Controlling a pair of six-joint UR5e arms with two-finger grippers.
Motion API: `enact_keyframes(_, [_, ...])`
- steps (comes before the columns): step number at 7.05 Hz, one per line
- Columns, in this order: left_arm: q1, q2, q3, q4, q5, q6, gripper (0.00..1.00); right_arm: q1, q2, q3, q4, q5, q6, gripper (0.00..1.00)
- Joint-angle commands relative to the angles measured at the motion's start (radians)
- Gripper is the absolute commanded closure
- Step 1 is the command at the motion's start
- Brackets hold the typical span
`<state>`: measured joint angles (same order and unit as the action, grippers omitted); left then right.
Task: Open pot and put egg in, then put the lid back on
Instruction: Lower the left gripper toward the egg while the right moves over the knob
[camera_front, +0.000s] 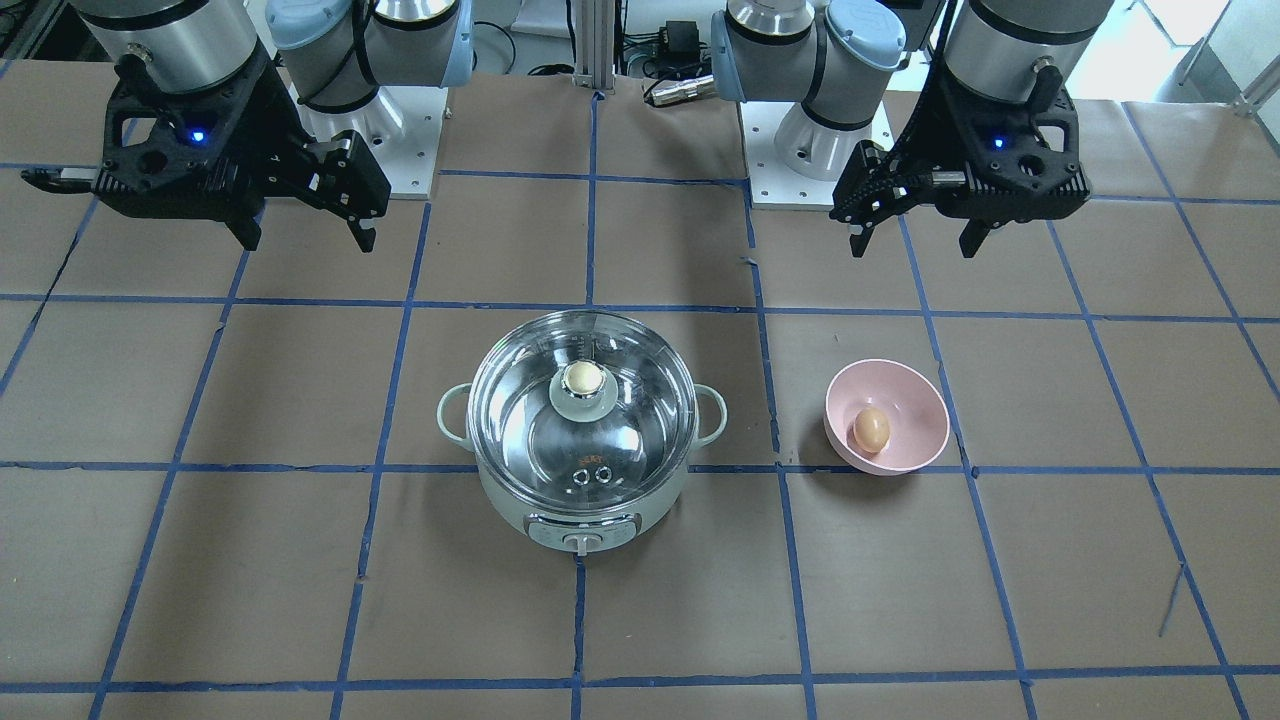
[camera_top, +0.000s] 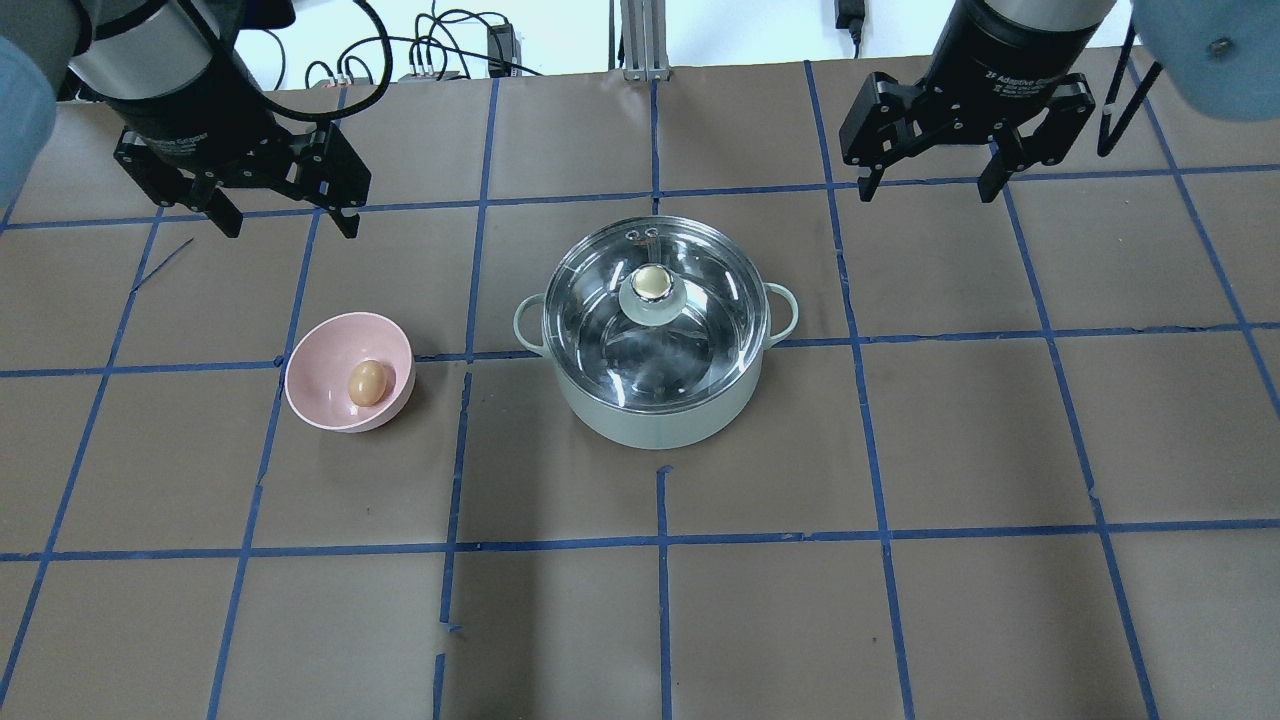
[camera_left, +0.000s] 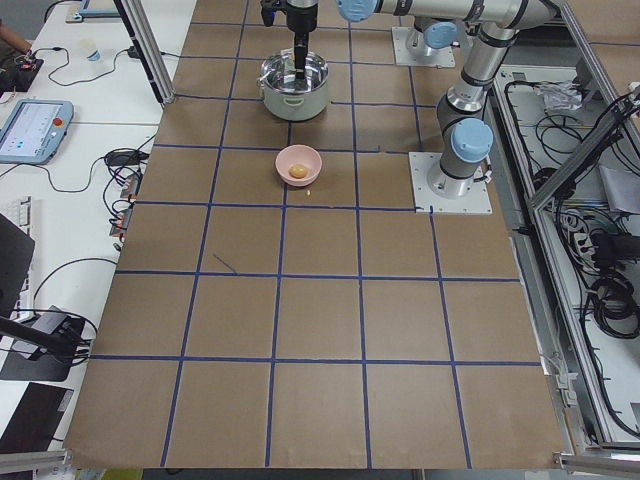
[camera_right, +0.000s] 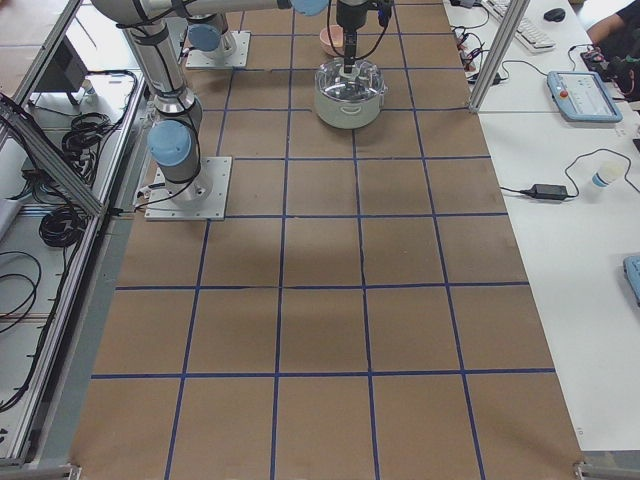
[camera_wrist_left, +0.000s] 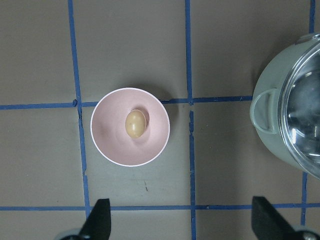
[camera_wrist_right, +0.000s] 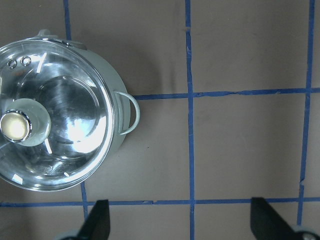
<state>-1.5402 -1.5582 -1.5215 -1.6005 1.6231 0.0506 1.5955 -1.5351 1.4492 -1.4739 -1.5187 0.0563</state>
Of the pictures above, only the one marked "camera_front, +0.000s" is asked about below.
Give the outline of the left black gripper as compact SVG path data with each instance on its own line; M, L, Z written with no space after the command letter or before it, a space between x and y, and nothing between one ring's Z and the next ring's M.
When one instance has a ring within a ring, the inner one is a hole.
M1092 190L1062 72L1051 61L1027 69L1029 97L1002 102L938 65L892 149L852 152L829 213L850 224L852 258L865 256L874 225L918 205L966 220L959 236L965 259L997 224L1064 219L1084 205Z

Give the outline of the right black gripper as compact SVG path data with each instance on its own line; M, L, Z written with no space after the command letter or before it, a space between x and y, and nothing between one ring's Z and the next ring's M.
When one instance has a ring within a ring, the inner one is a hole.
M140 55L115 67L102 156L93 170L29 168L50 193L91 193L125 217L209 220L253 252L269 199L292 197L339 217L372 252L390 182L365 138L346 129L317 140L262 46L223 82L165 94Z

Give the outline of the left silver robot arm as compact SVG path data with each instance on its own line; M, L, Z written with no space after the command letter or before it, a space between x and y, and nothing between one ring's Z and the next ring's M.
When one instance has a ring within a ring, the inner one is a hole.
M710 20L716 90L787 102L774 146L829 182L863 256L927 205L991 231L1060 220L1091 197L1068 78L1108 1L728 1Z

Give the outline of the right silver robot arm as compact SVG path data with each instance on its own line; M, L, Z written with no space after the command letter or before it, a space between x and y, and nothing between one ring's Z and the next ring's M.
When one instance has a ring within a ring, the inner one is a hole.
M111 59L93 170L24 169L46 193L123 217L223 224L257 249L269 199L343 220L371 252L411 126L390 90L466 85L470 1L269 1L262 37L241 1L76 1Z

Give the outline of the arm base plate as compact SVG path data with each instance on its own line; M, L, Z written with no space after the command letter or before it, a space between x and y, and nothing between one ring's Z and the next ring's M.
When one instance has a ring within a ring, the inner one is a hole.
M448 88L384 86L352 111L324 113L300 104L294 109L303 128L319 140L358 131L390 182L393 199L429 200L448 99Z
M842 131L824 127L797 102L739 105L753 202L759 208L829 211L835 186L863 140L883 150L893 145L884 105L868 126Z

